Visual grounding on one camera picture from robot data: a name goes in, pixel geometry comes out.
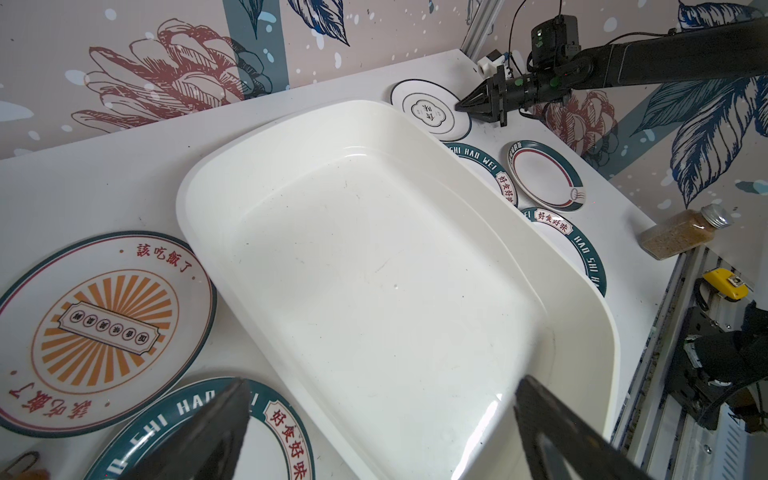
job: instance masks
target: white rectangular tray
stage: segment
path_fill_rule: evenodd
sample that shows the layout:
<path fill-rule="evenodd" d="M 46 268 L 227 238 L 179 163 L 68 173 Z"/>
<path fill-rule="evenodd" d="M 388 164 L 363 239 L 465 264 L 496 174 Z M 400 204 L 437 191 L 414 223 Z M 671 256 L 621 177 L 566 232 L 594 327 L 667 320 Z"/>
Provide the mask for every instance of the white rectangular tray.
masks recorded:
<path fill-rule="evenodd" d="M 360 478 L 528 478 L 511 408 L 526 373 L 611 430 L 618 339 L 600 293 L 390 105 L 242 136 L 187 175 L 177 216 Z"/>

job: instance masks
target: white plate with black rim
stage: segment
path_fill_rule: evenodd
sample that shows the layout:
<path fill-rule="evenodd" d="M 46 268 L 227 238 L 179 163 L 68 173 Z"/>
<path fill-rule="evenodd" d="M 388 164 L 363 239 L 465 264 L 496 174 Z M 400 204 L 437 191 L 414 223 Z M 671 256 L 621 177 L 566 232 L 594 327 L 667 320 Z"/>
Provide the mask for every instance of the white plate with black rim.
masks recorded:
<path fill-rule="evenodd" d="M 573 165 L 554 148 L 523 140 L 507 154 L 509 173 L 531 199 L 544 207 L 572 212 L 584 206 L 584 184 Z"/>
<path fill-rule="evenodd" d="M 539 233 L 554 243 L 573 266 L 579 270 L 584 269 L 584 275 L 605 296 L 607 282 L 603 261 L 587 236 L 573 223 L 550 210 L 525 208 L 521 212 L 535 224 Z"/>
<path fill-rule="evenodd" d="M 454 109 L 458 97 L 431 81 L 403 80 L 392 88 L 389 102 L 440 141 L 459 141 L 472 129 L 469 114 Z"/>
<path fill-rule="evenodd" d="M 162 233 L 54 253 L 0 298 L 0 425 L 68 437 L 141 411 L 197 357 L 216 301 L 189 246 Z"/>
<path fill-rule="evenodd" d="M 84 480 L 117 478 L 159 447 L 234 377 L 201 380 L 175 390 L 131 421 L 110 442 Z M 296 410 L 275 390 L 247 380 L 250 418 L 234 480 L 314 480 L 310 438 Z"/>
<path fill-rule="evenodd" d="M 495 158 L 472 145 L 455 142 L 445 144 L 470 170 L 480 175 L 491 189 L 498 191 L 512 205 L 518 206 L 518 191 L 504 167 Z"/>

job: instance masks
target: floral wallpaper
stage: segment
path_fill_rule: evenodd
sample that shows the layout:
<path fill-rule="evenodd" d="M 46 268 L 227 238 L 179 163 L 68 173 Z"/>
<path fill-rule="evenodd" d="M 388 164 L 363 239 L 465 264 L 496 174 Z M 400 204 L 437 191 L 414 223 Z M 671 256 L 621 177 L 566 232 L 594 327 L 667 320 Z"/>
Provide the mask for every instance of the floral wallpaper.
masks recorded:
<path fill-rule="evenodd" d="M 525 69 L 559 2 L 506 0 L 485 51 Z M 768 0 L 565 0 L 584 48 L 630 31 L 756 18 Z M 0 2 L 0 158 L 458 48 L 480 0 Z M 570 148 L 656 221 L 711 202 L 711 246 L 754 278 L 768 220 L 764 76 L 579 91 L 538 107 Z"/>
<path fill-rule="evenodd" d="M 0 158 L 458 48 L 478 7 L 0 2 Z"/>
<path fill-rule="evenodd" d="M 508 50 L 521 0 L 507 0 L 484 51 Z M 512 57 L 524 68 L 534 25 L 554 17 L 559 2 L 527 0 L 511 36 Z M 768 0 L 566 0 L 578 18 L 582 48 L 632 31 L 696 30 L 762 17 Z M 627 38 L 632 41 L 642 37 Z M 733 226 L 710 246 L 756 279 L 756 259 L 768 223 L 768 81 L 766 77 L 688 81 L 577 91 L 563 105 L 535 113 L 619 191 L 659 222 L 686 208 L 721 204 Z"/>

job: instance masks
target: plate with orange sunburst design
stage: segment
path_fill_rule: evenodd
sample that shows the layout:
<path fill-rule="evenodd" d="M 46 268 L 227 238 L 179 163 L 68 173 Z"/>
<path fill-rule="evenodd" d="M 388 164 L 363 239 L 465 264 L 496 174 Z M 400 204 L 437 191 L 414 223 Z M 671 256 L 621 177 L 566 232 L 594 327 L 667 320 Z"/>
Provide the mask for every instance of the plate with orange sunburst design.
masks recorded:
<path fill-rule="evenodd" d="M 162 233 L 51 255 L 0 298 L 0 425 L 67 437 L 139 412 L 197 357 L 216 300 L 189 246 Z"/>

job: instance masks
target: plate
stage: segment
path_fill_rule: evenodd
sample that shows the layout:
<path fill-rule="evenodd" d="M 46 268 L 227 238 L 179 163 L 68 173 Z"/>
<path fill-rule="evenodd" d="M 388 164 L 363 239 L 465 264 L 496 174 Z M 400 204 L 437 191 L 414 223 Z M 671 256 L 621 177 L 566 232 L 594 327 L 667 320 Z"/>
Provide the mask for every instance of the plate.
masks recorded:
<path fill-rule="evenodd" d="M 537 141 L 513 143 L 508 154 L 509 172 L 533 200 L 566 212 L 584 206 L 587 195 L 571 164 L 553 148 Z"/>
<path fill-rule="evenodd" d="M 234 377 L 202 380 L 169 393 L 133 419 L 99 455 L 84 480 L 115 478 L 154 451 Z M 313 480 L 315 463 L 304 424 L 270 387 L 247 380 L 250 419 L 234 480 Z"/>
<path fill-rule="evenodd" d="M 536 230 L 554 243 L 569 262 L 576 268 L 584 268 L 584 274 L 605 296 L 605 268 L 587 236 L 555 212 L 543 208 L 526 208 L 522 213 L 534 222 Z"/>
<path fill-rule="evenodd" d="M 431 81 L 403 80 L 392 88 L 389 101 L 440 141 L 461 140 L 472 129 L 469 114 L 454 110 L 458 97 Z"/>
<path fill-rule="evenodd" d="M 515 184 L 512 183 L 507 171 L 496 159 L 472 145 L 447 143 L 445 146 L 450 148 L 459 158 L 467 160 L 463 163 L 470 170 L 480 175 L 480 178 L 494 190 L 498 190 L 512 205 L 518 206 L 518 191 L 515 189 Z"/>
<path fill-rule="evenodd" d="M 0 298 L 0 424 L 51 438 L 126 419 L 184 374 L 215 312 L 177 238 L 108 233 L 54 253 Z"/>

